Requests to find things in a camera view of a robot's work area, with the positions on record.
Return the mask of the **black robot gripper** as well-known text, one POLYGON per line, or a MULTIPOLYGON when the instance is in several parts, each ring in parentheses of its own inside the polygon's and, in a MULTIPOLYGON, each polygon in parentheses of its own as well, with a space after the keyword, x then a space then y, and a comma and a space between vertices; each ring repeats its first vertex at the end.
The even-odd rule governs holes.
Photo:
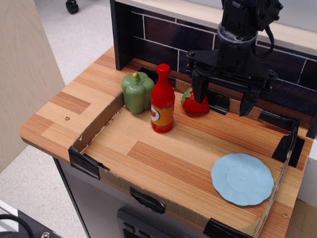
POLYGON ((245 91, 240 116, 247 116, 261 92, 270 92, 277 73, 259 62, 272 53, 257 54, 256 39, 260 28, 254 21, 223 21, 217 29, 220 42, 216 50, 191 50, 186 74, 192 78, 195 100, 202 103, 209 83, 215 82, 245 91))

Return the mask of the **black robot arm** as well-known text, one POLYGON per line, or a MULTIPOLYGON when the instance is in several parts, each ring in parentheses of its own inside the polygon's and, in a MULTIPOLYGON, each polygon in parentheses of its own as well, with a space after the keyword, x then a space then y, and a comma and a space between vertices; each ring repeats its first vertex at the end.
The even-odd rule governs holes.
POLYGON ((274 49, 269 25, 279 19, 282 4, 277 0, 224 0, 218 25, 217 50, 188 51, 186 74, 192 78, 194 98, 201 103, 209 83, 244 90, 240 116, 253 109, 263 93, 270 93, 278 74, 258 59, 274 49))

